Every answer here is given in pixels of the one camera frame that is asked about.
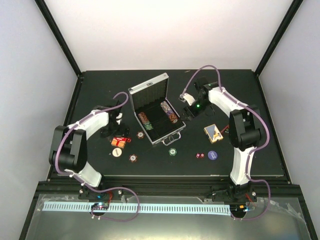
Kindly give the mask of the red orange card deck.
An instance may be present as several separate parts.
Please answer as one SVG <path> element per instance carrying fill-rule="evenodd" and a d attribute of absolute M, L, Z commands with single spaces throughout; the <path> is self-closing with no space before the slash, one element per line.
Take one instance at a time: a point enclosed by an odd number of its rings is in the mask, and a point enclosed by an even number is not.
<path fill-rule="evenodd" d="M 121 148 L 123 149 L 127 143 L 126 137 L 114 137 L 111 141 L 111 145 L 113 147 Z"/>

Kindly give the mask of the blue gold card deck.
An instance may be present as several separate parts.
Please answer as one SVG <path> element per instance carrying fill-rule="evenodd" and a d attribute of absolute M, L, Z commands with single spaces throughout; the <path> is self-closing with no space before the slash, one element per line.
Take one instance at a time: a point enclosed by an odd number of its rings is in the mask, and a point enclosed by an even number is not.
<path fill-rule="evenodd" d="M 211 144 L 214 144 L 218 141 L 224 139 L 218 127 L 215 124 L 204 127 L 204 133 L 208 136 L 208 139 Z"/>

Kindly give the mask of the aluminium poker case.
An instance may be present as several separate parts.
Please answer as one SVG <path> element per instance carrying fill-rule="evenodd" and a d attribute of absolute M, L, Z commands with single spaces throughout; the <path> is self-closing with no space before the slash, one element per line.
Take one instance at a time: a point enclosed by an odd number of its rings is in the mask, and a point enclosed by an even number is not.
<path fill-rule="evenodd" d="M 141 126 L 144 134 L 152 145 L 163 143 L 168 146 L 181 138 L 181 131 L 186 124 L 181 120 L 178 112 L 168 100 L 169 75 L 165 72 L 128 89 L 133 114 Z M 178 121 L 172 123 L 168 113 L 164 112 L 161 102 L 166 101 L 174 112 Z M 138 117 L 139 113 L 145 113 L 152 130 L 146 130 Z"/>

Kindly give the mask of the red die pair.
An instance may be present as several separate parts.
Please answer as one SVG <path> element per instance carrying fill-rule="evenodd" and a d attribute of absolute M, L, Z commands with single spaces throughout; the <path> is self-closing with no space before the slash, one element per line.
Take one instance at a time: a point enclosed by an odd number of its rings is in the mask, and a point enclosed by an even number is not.
<path fill-rule="evenodd" d="M 205 154 L 204 153 L 197 153 L 196 154 L 196 158 L 200 159 L 200 158 L 204 158 Z"/>

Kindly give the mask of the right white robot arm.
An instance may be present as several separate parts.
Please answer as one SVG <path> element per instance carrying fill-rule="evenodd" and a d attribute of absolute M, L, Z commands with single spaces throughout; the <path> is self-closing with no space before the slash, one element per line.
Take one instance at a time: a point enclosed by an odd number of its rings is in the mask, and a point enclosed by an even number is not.
<path fill-rule="evenodd" d="M 259 109 L 234 98 L 219 81 L 208 83 L 203 78 L 194 83 L 197 98 L 184 88 L 179 99 L 187 102 L 183 116 L 188 120 L 197 117 L 209 105 L 215 105 L 229 117 L 229 141 L 234 148 L 233 166 L 230 173 L 231 186 L 228 198 L 240 201 L 250 190 L 251 166 L 254 153 L 268 145 L 270 133 L 260 116 Z"/>

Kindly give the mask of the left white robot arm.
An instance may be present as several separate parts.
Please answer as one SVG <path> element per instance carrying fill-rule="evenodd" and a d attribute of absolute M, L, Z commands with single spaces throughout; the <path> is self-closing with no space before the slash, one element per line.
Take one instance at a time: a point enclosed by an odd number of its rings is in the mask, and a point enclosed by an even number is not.
<path fill-rule="evenodd" d="M 111 123 L 122 118 L 124 105 L 116 101 L 116 106 L 97 106 L 87 116 L 73 124 L 59 125 L 54 129 L 49 162 L 58 174 L 74 177 L 81 184 L 90 186 L 89 193 L 97 200 L 108 192 L 102 184 L 102 174 L 88 162 L 88 143 L 90 137 Z"/>

